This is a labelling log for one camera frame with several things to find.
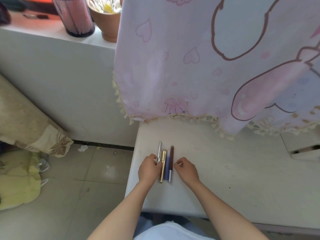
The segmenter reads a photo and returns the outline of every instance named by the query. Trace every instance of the white table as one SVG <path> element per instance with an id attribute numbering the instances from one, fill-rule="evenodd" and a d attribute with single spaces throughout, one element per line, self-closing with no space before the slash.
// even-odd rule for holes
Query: white table
<path id="1" fill-rule="evenodd" d="M 262 137 L 246 128 L 229 141 L 204 121 L 141 122 L 126 195 L 138 182 L 144 157 L 158 153 L 159 141 L 162 149 L 174 146 L 174 162 L 186 157 L 194 163 L 200 180 L 251 222 L 320 229 L 320 163 L 293 160 L 280 136 Z M 206 217 L 175 170 L 171 183 L 156 181 L 142 210 Z"/>

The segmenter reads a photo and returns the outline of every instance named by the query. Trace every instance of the curtain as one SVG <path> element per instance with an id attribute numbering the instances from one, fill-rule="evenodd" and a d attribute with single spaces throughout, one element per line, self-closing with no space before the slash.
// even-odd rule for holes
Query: curtain
<path id="1" fill-rule="evenodd" d="M 124 0 L 114 88 L 132 120 L 211 121 L 232 138 L 320 119 L 320 0 Z"/>
<path id="2" fill-rule="evenodd" d="M 73 143 L 56 123 L 0 75 L 0 141 L 63 157 Z"/>

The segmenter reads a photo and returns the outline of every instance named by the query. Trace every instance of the white wall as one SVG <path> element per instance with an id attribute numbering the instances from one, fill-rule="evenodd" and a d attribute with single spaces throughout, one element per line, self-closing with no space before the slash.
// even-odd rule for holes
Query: white wall
<path id="1" fill-rule="evenodd" d="M 134 146 L 112 88 L 114 49 L 0 28 L 0 73 L 72 139 Z"/>

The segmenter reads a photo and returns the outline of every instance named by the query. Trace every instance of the hand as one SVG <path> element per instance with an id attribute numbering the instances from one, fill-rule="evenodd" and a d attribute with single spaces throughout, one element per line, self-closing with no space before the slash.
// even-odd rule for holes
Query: hand
<path id="1" fill-rule="evenodd" d="M 200 182 L 196 166 L 185 157 L 182 157 L 176 161 L 174 168 L 179 174 L 179 177 L 189 188 L 193 184 Z"/>
<path id="2" fill-rule="evenodd" d="M 154 154 L 147 156 L 142 161 L 138 171 L 139 182 L 146 184 L 150 188 L 159 177 L 162 168 L 162 161 L 157 165 L 157 162 L 155 161 L 156 158 L 157 156 Z"/>

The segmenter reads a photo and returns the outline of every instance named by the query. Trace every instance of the wooden cup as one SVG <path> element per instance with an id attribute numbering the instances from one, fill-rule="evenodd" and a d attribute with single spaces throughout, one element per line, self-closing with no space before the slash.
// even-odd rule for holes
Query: wooden cup
<path id="1" fill-rule="evenodd" d="M 103 39 L 116 43 L 120 24 L 120 13 L 110 14 L 97 12 L 90 7 L 89 1 L 90 0 L 87 0 L 87 6 L 94 22 L 101 30 Z"/>

